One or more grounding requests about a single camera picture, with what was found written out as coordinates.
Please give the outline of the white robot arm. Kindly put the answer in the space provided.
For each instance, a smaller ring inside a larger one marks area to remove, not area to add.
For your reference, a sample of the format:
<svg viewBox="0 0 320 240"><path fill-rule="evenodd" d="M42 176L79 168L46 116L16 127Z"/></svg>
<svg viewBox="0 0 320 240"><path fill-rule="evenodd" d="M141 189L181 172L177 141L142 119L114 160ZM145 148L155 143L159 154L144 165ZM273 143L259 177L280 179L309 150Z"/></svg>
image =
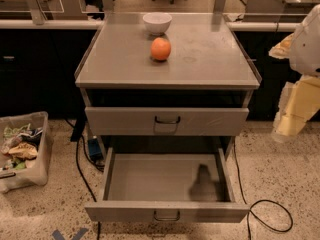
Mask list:
<svg viewBox="0 0 320 240"><path fill-rule="evenodd" d="M301 75L283 87L272 138L280 143L296 137L320 110L320 5L316 5L295 31L271 48L269 56L288 59Z"/></svg>

